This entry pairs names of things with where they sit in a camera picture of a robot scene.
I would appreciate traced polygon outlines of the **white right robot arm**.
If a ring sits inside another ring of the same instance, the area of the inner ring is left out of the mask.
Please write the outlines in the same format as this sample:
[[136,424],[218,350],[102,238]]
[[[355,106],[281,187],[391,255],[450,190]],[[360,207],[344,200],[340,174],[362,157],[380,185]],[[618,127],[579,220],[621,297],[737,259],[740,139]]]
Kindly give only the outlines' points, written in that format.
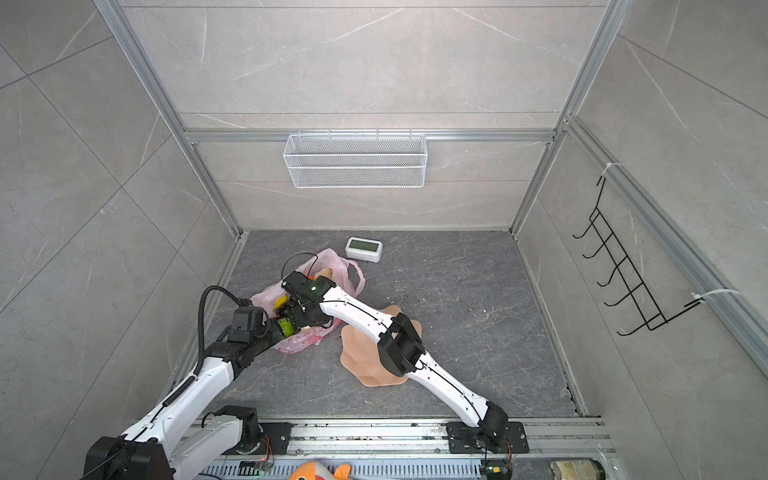
[[506,446],[507,413],[443,369],[405,314],[376,310],[322,276],[310,279],[293,271],[283,278],[281,288],[288,300],[277,315],[287,318],[295,330],[320,327],[333,319],[347,323],[375,343],[385,370],[421,384],[458,414],[472,443],[493,452]]

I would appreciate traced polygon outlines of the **pink plastic shopping bag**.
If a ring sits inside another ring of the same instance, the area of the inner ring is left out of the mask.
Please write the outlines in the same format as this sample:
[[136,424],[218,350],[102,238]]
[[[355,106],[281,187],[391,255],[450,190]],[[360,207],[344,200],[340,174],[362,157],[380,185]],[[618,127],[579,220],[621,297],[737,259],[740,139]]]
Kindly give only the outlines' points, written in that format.
[[[301,272],[310,280],[314,280],[318,276],[327,277],[352,297],[357,297],[364,289],[366,279],[358,263],[339,256],[331,248],[326,248],[317,254],[298,253],[291,256],[287,262],[291,263],[299,257],[309,257],[309,260],[298,266],[296,271]],[[282,281],[278,281],[262,292],[253,295],[250,300],[254,305],[261,307],[271,318],[282,318],[283,313],[287,312],[289,298],[289,293],[282,287]],[[310,346],[319,344],[340,324],[341,321],[335,319],[323,327],[294,327],[293,335],[278,343],[275,349],[286,354],[298,353]]]

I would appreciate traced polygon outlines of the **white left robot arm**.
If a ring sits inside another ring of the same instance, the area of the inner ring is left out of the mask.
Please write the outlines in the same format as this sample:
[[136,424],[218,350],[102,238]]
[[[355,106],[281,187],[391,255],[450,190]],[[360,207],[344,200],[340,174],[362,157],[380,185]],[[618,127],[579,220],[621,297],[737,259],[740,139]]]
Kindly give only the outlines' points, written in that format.
[[[231,325],[207,343],[205,310],[214,292],[232,300],[236,309]],[[97,440],[86,454],[83,478],[192,479],[229,450],[251,454],[270,449],[253,407],[224,406],[210,414],[196,434],[186,432],[257,356],[291,333],[291,324],[269,317],[250,300],[219,285],[203,291],[197,314],[197,361],[192,371],[122,434]]]

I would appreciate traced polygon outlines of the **pink wavy plate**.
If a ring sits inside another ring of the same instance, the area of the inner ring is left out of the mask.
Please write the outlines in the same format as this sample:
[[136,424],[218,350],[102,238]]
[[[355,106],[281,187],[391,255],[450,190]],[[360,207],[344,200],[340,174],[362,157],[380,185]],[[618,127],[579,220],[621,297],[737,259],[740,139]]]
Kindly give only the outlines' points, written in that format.
[[379,349],[362,330],[346,323],[341,330],[342,365],[366,387],[401,385],[408,381],[406,376],[397,376],[381,364]]

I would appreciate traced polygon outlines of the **green fake apple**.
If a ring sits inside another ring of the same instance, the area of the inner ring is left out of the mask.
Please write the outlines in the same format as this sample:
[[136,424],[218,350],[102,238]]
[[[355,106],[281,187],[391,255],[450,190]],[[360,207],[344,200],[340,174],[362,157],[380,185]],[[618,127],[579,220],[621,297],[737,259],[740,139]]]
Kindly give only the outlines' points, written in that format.
[[289,338],[295,334],[295,327],[290,318],[283,317],[278,319],[277,325],[280,327],[281,333],[284,338]]

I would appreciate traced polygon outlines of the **orange plush toy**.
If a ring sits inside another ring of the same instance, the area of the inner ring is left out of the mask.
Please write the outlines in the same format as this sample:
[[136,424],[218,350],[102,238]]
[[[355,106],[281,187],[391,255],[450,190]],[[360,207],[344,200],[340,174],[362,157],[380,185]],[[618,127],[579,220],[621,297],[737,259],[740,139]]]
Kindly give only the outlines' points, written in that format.
[[309,461],[298,466],[289,476],[289,480],[349,480],[351,466],[342,464],[334,471],[317,461]]

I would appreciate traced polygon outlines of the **white digital clock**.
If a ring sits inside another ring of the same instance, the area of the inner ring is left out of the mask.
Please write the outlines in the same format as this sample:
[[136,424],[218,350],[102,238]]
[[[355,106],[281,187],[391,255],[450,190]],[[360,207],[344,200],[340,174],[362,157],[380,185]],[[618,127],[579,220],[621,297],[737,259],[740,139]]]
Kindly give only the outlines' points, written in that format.
[[361,237],[350,237],[345,245],[346,257],[370,263],[379,263],[383,253],[383,243]]

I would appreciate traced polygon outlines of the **yellow fake lemon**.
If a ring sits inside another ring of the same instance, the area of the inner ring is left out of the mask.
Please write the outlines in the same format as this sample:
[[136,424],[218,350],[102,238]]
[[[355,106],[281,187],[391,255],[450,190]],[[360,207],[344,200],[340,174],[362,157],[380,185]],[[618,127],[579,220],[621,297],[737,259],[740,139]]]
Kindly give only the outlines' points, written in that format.
[[280,310],[288,301],[289,301],[289,297],[287,295],[281,296],[275,301],[274,310],[275,311]]

